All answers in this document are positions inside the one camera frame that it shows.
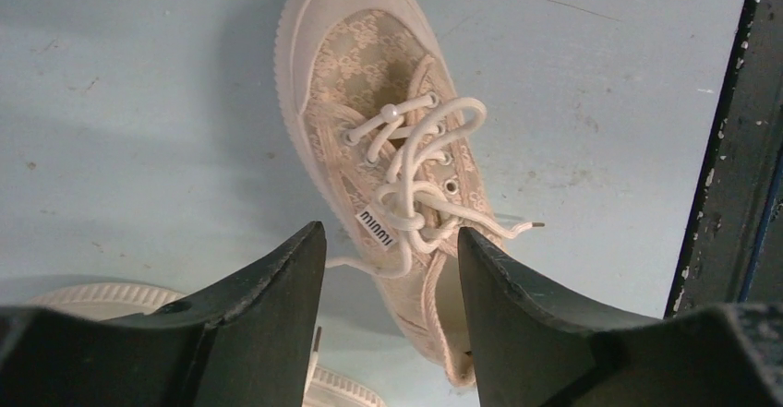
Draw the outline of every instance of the beige sneaker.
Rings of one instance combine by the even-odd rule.
[[[465,139],[484,104],[457,97],[415,0],[288,0],[275,76],[299,157],[362,257],[327,267],[373,275],[417,350],[474,384],[458,229],[500,245],[539,225],[495,222]]]
[[[102,321],[135,313],[147,315],[183,296],[151,285],[103,282],[65,287],[36,296],[26,304]],[[307,368],[302,407],[386,407],[374,391],[317,365],[319,341],[320,328]]]

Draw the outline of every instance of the gray surface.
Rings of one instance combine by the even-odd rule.
[[[284,0],[0,0],[0,300],[118,279],[196,290],[323,220],[271,70]],[[419,0],[511,253],[663,313],[741,0]],[[394,406],[477,405],[334,269],[322,363]]]

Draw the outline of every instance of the shoe label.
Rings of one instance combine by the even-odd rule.
[[[397,244],[397,238],[394,236],[394,232],[383,223],[383,220],[372,208],[372,205],[367,205],[363,210],[360,210],[356,214],[356,219],[362,224],[362,227],[372,235],[372,239],[380,245],[380,248],[382,248],[384,252]]]

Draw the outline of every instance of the eyelet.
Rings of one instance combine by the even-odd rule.
[[[451,165],[452,162],[454,162],[454,157],[447,151],[444,152],[443,155],[446,156],[446,159],[443,161],[438,161],[438,164],[440,165]]]
[[[427,92],[427,95],[432,100],[432,105],[428,106],[430,109],[434,109],[435,107],[438,107],[440,105],[440,96],[438,96],[438,93],[435,93],[434,91],[429,91]]]
[[[343,140],[343,144],[350,147],[353,147],[359,143],[359,141],[351,140],[351,129],[345,129],[345,131],[340,135],[340,139]]]
[[[460,186],[453,179],[447,179],[446,182],[443,183],[443,188],[446,189],[446,193],[449,195],[456,195],[457,192],[460,191]]]

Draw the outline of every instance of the shoelace bow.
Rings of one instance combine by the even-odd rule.
[[[405,114],[422,107],[432,111],[415,126],[403,126]],[[461,110],[472,110],[473,118],[447,131],[441,120],[446,115]],[[343,134],[343,143],[354,146],[358,144],[359,139],[379,126],[385,125],[367,149],[365,163],[368,165],[378,163],[380,150],[387,141],[405,138],[404,144],[396,151],[386,171],[386,184],[375,190],[371,202],[373,209],[401,235],[402,262],[395,269],[381,269],[370,266],[358,258],[335,257],[327,261],[326,267],[347,265],[381,278],[401,278],[410,272],[413,249],[425,254],[432,253],[444,240],[452,236],[463,221],[478,223],[506,239],[513,239],[519,233],[543,226],[544,224],[540,222],[525,222],[506,229],[480,211],[452,204],[440,187],[428,181],[415,181],[416,171],[423,162],[437,161],[443,164],[453,162],[452,157],[442,149],[458,139],[467,138],[484,124],[486,118],[487,107],[475,98],[455,98],[440,104],[438,96],[430,92],[400,104],[384,105],[379,114],[361,126],[347,130]],[[426,135],[435,137],[421,150],[417,150]],[[454,193],[458,187],[456,184],[444,186],[449,193]],[[436,210],[440,220],[443,221],[441,226],[426,227],[424,215],[416,212],[414,208],[416,202]]]

